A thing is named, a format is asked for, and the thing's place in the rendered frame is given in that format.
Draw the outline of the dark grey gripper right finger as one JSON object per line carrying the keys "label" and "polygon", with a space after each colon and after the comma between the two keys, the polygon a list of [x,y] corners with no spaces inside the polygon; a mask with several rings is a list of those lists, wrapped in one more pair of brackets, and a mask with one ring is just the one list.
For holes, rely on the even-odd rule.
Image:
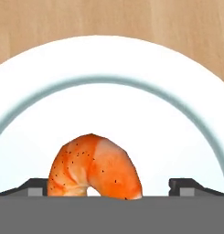
{"label": "dark grey gripper right finger", "polygon": [[168,195],[171,197],[224,197],[224,193],[203,187],[192,178],[170,178],[168,185]]}

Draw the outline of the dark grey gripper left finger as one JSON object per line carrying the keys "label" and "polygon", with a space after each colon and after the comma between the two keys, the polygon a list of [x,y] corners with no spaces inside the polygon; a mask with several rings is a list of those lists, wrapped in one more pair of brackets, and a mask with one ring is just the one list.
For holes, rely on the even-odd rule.
{"label": "dark grey gripper left finger", "polygon": [[19,187],[0,192],[0,197],[45,197],[47,183],[46,178],[30,178]]}

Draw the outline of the white round plate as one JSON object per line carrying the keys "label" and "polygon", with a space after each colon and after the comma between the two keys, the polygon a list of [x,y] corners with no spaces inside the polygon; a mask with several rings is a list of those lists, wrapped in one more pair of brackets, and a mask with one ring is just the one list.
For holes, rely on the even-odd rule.
{"label": "white round plate", "polygon": [[86,133],[131,156],[147,195],[171,177],[224,192],[224,82],[192,59],[128,37],[72,37],[0,65],[0,192],[44,177]]}

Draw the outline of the orange cooked shrimp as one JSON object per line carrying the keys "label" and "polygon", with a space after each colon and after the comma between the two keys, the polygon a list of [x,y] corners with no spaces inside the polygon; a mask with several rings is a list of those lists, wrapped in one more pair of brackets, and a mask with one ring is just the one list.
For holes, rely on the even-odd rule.
{"label": "orange cooked shrimp", "polygon": [[85,197],[89,187],[102,197],[124,200],[143,196],[129,155],[111,140],[82,135],[63,145],[48,176],[49,197]]}

